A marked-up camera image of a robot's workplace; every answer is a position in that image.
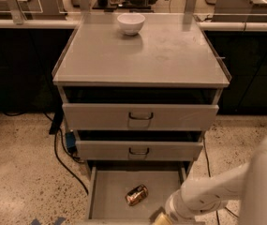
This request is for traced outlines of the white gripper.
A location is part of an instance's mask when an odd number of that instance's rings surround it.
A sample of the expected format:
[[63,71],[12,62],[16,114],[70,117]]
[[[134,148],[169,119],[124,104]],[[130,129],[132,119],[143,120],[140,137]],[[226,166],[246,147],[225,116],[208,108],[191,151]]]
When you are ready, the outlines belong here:
[[152,225],[173,225],[175,222],[194,221],[195,215],[183,201],[181,190],[173,192],[165,203],[165,213],[160,213]]

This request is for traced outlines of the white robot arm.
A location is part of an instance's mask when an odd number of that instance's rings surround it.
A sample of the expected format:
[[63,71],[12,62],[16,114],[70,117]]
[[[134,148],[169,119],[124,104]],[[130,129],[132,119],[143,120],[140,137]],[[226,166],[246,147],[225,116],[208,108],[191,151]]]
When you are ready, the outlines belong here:
[[194,225],[195,217],[241,202],[238,225],[267,225],[267,136],[250,161],[214,177],[188,178],[153,225]]

